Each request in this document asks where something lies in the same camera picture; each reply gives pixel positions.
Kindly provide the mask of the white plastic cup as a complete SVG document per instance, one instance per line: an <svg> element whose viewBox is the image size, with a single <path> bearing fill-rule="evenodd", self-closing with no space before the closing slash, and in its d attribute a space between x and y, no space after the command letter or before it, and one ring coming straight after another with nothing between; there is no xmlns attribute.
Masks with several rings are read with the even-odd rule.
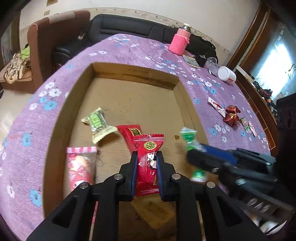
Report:
<svg viewBox="0 0 296 241"><path fill-rule="evenodd" d="M218 77L220 80L226 82L229 85L233 84L236 81L235 73L226 66L221 66L219 68Z"/></svg>

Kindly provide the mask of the white red striped packet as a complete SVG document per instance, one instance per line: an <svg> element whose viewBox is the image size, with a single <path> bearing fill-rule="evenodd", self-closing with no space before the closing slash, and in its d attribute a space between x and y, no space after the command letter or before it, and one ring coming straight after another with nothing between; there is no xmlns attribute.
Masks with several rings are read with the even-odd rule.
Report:
<svg viewBox="0 0 296 241"><path fill-rule="evenodd" d="M251 129L251 132L253 133L254 137L257 137L257 132L255 130L254 125L251 123L251 121L248 122L249 128Z"/></svg>

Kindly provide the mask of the green white snack packet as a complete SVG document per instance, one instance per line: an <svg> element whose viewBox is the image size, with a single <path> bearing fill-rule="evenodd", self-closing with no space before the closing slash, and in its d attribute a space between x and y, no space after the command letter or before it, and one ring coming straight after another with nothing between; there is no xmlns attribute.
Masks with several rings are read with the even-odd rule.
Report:
<svg viewBox="0 0 296 241"><path fill-rule="evenodd" d="M107 124L102 108L97 108L95 111L82 118L81 121L90 126L93 144L97 144L107 135L117 131L117 127Z"/></svg>

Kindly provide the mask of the pink knit-covered bottle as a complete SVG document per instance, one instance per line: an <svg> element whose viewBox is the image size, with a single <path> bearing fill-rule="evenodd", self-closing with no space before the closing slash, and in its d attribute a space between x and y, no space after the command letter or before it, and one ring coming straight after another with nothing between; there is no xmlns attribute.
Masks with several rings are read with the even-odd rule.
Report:
<svg viewBox="0 0 296 241"><path fill-rule="evenodd" d="M171 44L169 46L169 51L181 56L187 45L190 43L191 36L191 26L184 23L182 27L178 28L177 33L174 35Z"/></svg>

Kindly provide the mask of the green twisted candy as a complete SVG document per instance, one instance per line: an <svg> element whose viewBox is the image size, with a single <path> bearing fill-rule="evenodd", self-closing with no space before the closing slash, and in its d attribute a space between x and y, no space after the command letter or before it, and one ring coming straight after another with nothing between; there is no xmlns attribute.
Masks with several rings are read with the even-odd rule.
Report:
<svg viewBox="0 0 296 241"><path fill-rule="evenodd" d="M183 139L185 140L185 142L187 143L187 152L189 150L198 150L198 151L202 151L205 152L206 149L197 141L196 137L197 137L197 131L187 128L187 127L183 127L180 131L181 136L183 137ZM197 182L197 183L204 183L208 180L207 177L207 173L205 170L201 169L201 168L197 168L192 176L191 176L191 181Z"/></svg>
<svg viewBox="0 0 296 241"><path fill-rule="evenodd" d="M242 117L239 120L241 122L241 125L244 127L244 130L247 131L249 129L249 124L248 124L247 120L245 119L245 117Z"/></svg>

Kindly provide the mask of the clear plastic cup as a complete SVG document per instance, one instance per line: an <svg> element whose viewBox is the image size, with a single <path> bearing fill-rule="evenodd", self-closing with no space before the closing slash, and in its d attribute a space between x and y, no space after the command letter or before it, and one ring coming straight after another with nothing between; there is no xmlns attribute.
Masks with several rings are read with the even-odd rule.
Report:
<svg viewBox="0 0 296 241"><path fill-rule="evenodd" d="M206 59L204 67L207 68L212 75L218 75L219 66L215 57L208 57Z"/></svg>

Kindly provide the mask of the dark red foil snack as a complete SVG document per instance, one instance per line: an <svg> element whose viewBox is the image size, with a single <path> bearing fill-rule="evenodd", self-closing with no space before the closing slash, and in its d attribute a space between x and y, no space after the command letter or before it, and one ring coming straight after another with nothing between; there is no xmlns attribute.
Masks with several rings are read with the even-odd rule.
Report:
<svg viewBox="0 0 296 241"><path fill-rule="evenodd" d="M234 114L238 114L241 113L240 109L237 106L234 105L229 105L225 108L225 111L227 113L234 113Z"/></svg>
<svg viewBox="0 0 296 241"><path fill-rule="evenodd" d="M230 127L234 127L239 124L239 116L236 113L227 113L223 121Z"/></svg>

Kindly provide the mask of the purple floral tablecloth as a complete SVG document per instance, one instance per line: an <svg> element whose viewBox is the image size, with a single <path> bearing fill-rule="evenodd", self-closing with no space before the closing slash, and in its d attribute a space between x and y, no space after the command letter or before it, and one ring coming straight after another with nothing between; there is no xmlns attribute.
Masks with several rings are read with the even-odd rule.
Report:
<svg viewBox="0 0 296 241"><path fill-rule="evenodd" d="M189 66L158 41L127 34L103 40L68 61L23 104L1 145L1 215L26 240L62 200L67 147L92 145L82 118L101 108L107 123L162 133L161 150L190 176L182 127L201 143L269 154L257 115L236 84Z"/></svg>

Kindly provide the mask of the white red snack packet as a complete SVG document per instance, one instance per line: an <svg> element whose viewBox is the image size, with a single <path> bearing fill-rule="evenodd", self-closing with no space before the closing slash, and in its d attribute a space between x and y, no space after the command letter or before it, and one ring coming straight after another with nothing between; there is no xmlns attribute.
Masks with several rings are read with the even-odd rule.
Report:
<svg viewBox="0 0 296 241"><path fill-rule="evenodd" d="M221 114L223 118L226 117L225 109L216 101L214 101L211 97L208 97L208 102L213 106L213 108Z"/></svg>

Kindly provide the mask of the red rectangular snack packet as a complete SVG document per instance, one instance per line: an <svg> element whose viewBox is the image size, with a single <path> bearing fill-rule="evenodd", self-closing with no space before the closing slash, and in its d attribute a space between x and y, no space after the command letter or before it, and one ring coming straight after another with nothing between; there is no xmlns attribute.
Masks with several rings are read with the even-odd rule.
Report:
<svg viewBox="0 0 296 241"><path fill-rule="evenodd" d="M142 134L140 125L118 125L116 128L123 136L130 153L132 154L134 151L137 151L133 142L133 137Z"/></svg>

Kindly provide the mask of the pink cartoon snack packet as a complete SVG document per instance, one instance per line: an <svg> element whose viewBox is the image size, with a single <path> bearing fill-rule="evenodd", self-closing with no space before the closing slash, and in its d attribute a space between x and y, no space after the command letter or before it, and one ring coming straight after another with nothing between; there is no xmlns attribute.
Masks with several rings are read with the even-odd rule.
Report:
<svg viewBox="0 0 296 241"><path fill-rule="evenodd" d="M70 189L74 190L83 182L93 185L97 148L95 146L67 147L66 153Z"/></svg>

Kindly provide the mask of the small black object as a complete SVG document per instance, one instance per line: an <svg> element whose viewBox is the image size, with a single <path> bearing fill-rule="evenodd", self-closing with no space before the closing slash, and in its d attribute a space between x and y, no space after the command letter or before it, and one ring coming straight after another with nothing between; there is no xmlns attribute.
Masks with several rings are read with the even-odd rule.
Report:
<svg viewBox="0 0 296 241"><path fill-rule="evenodd" d="M195 56L195 60L200 67L204 67L207 61L207 57L205 55L197 54Z"/></svg>

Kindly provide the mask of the clear-wrapped biscuit bar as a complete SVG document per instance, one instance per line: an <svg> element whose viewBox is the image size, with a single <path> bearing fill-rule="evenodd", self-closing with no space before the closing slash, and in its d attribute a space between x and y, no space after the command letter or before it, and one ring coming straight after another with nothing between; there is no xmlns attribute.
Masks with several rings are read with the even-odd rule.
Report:
<svg viewBox="0 0 296 241"><path fill-rule="evenodd" d="M156 195L135 197L132 206L141 218L154 230L158 230L165 225L174 225L176 214L170 202L163 202Z"/></svg>

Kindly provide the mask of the small card booklet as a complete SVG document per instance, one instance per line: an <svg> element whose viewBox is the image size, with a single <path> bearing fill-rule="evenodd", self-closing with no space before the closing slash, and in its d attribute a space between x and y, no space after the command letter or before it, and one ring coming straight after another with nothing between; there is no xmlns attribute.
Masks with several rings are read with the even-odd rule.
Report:
<svg viewBox="0 0 296 241"><path fill-rule="evenodd" d="M184 61L185 61L188 65L190 65L191 67L198 68L198 69L200 68L200 66L199 66L199 64L197 63L197 61L196 61L195 58L190 57L190 56L185 55L185 54L183 54L182 57L183 57Z"/></svg>

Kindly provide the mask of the red cartoon snack packet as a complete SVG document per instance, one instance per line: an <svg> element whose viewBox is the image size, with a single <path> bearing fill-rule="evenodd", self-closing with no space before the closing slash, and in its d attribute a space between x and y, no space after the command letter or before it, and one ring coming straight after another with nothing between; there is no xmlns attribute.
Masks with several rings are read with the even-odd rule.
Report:
<svg viewBox="0 0 296 241"><path fill-rule="evenodd" d="M157 152L162 147L163 134L146 134L133 137L137 149L137 197L159 192L157 180Z"/></svg>

